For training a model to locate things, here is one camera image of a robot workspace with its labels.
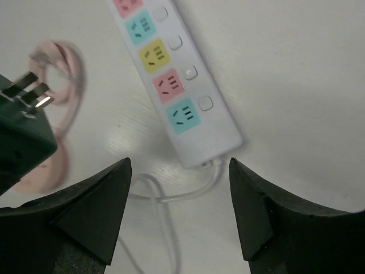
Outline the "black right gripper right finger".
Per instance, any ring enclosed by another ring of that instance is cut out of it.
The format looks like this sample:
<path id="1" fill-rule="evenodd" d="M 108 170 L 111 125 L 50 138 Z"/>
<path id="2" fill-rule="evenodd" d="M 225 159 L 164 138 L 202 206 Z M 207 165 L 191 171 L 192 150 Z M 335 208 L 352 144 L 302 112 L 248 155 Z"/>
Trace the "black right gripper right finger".
<path id="1" fill-rule="evenodd" d="M 364 212 L 329 208 L 265 180 L 237 159 L 229 182 L 251 273 L 363 273 Z"/>

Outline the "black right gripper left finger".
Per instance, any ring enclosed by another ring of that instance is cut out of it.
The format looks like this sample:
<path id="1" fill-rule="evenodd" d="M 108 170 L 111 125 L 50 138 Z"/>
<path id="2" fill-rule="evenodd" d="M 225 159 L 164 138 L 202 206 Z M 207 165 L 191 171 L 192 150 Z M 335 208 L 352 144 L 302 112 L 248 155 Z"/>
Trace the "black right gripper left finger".
<path id="1" fill-rule="evenodd" d="M 125 158 L 51 195 L 2 208 L 1 272 L 104 273 L 131 177 L 131 161 Z"/>

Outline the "dark green cube plug adapter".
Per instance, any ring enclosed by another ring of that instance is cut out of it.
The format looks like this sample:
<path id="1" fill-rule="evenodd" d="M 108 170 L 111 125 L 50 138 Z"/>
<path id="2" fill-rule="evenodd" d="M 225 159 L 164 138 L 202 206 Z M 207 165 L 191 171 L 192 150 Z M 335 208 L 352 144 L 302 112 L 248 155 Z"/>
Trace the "dark green cube plug adapter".
<path id="1" fill-rule="evenodd" d="M 30 71 L 13 82 L 1 76 L 1 194 L 58 148 L 43 111 L 54 99 L 38 100 L 48 90 Z"/>

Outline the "pink round socket hub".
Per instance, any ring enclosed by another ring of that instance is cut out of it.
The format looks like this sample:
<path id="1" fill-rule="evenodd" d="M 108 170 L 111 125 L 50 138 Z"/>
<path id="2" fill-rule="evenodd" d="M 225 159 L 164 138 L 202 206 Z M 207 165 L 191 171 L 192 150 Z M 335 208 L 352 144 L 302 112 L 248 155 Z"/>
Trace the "pink round socket hub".
<path id="1" fill-rule="evenodd" d="M 68 173 L 66 146 L 57 139 L 58 148 L 49 158 L 26 174 L 14 188 L 22 193 L 45 193 L 61 185 Z"/>

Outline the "white multicolour power strip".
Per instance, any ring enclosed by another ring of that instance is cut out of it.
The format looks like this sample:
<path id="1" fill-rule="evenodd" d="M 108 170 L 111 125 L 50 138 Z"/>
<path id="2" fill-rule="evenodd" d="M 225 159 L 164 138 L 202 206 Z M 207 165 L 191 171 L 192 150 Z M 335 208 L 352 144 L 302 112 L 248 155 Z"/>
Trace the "white multicolour power strip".
<path id="1" fill-rule="evenodd" d="M 181 164 L 195 168 L 243 138 L 173 1 L 109 1 Z"/>

